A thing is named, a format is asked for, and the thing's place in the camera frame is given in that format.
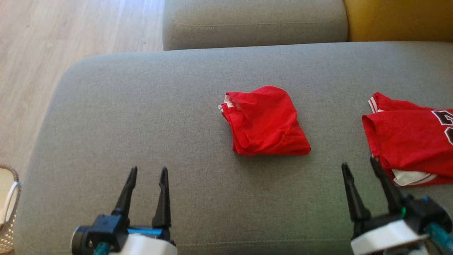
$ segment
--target folded red shirt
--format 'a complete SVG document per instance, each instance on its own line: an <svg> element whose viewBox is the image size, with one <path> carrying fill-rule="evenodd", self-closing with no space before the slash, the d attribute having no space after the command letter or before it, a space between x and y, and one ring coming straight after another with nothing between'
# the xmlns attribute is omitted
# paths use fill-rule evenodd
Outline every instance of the folded red shirt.
<svg viewBox="0 0 453 255"><path fill-rule="evenodd" d="M453 109L375 93L362 117L372 154L400 186L453 183Z"/></svg>
<svg viewBox="0 0 453 255"><path fill-rule="evenodd" d="M227 92L219 108L239 154L306 155L311 150L291 98L281 88Z"/></svg>

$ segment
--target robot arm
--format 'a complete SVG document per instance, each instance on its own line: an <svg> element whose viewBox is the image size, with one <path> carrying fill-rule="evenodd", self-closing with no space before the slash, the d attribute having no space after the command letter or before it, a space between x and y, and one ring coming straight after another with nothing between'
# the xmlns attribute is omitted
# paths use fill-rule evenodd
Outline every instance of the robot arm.
<svg viewBox="0 0 453 255"><path fill-rule="evenodd" d="M424 240L428 238L453 251L453 241L448 235L452 231L452 221L448 213L429 197L414 199L412 195L403 194L391 183L375 158L371 157L370 162L384 189L389 213L371 217L348 165L343 164L349 213L354 222L351 241L354 254L428 254L424 247Z"/></svg>
<svg viewBox="0 0 453 255"><path fill-rule="evenodd" d="M160 196L151 227L130 226L129 208L137 179L131 169L111 215L98 215L92 226L78 227L72 236L74 255L177 255L170 239L171 213L168 170L160 175Z"/></svg>

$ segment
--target white stripe trim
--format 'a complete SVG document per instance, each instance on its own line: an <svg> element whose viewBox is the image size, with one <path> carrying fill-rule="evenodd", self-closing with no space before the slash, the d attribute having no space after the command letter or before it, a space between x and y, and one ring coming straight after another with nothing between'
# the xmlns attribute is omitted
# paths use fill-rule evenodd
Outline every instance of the white stripe trim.
<svg viewBox="0 0 453 255"><path fill-rule="evenodd" d="M377 107L376 101L374 100L374 97L372 97L370 100L371 100L371 103L372 103L373 106L374 106L374 110L375 110L376 112L378 112L379 109L378 109L378 107Z"/></svg>
<svg viewBox="0 0 453 255"><path fill-rule="evenodd" d="M437 174L432 174L429 177L427 177L427 178L425 178L425 179L423 179L421 181L417 181L417 182L411 183L410 185L419 185L419 184L422 184L422 183L427 183L429 181L434 180L436 177L437 177Z"/></svg>
<svg viewBox="0 0 453 255"><path fill-rule="evenodd" d="M372 111L373 113L376 113L376 111L374 110L374 107L373 107L373 105L372 105L372 103L371 103L370 100L368 100L368 104L369 104L370 107L371 107L371 111Z"/></svg>
<svg viewBox="0 0 453 255"><path fill-rule="evenodd" d="M226 106L228 106L228 108L234 107L233 103L231 103L230 101L230 96L225 96L225 100L223 100L223 102L226 103Z"/></svg>

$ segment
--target red jersey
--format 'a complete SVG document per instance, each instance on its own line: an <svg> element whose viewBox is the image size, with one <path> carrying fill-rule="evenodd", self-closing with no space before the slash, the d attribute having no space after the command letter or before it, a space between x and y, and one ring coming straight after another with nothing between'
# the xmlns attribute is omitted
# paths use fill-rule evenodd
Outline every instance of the red jersey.
<svg viewBox="0 0 453 255"><path fill-rule="evenodd" d="M453 183L453 109L375 93L362 117L373 156L400 186Z"/></svg>

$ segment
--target gray sofa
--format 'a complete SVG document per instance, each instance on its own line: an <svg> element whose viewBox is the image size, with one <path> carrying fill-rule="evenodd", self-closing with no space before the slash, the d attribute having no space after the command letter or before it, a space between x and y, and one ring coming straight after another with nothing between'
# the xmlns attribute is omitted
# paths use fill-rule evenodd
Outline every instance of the gray sofa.
<svg viewBox="0 0 453 255"><path fill-rule="evenodd" d="M190 9L190 0L181 2ZM317 42L316 36L292 36L296 27L267 25L252 29L249 43L234 36L234 29L250 35L249 27L223 25L212 28L228 35L223 39L205 26L191 39L184 33L194 30L169 22L169 10L179 8L166 6L166 49ZM208 8L216 6L191 10L205 17ZM190 23L181 18L183 9L172 13ZM245 15L238 14L238 22ZM263 23L259 15L251 17ZM313 31L325 33L321 42L346 40L342 21ZM285 39L273 41L275 36ZM171 233L182 255L351 254L342 162L349 163L373 215L386 211L361 123L371 113L367 100L382 92L449 108L451 70L453 44L435 42L190 49L83 60L63 76L42 125L19 202L16 254L70 254L74 229L112 210L133 166L139 169L130 210L134 225L151 223L160 170L169 169ZM230 128L217 109L225 92L269 84L291 96L309 155L247 157L231 150ZM407 191L453 211L452 185Z"/></svg>

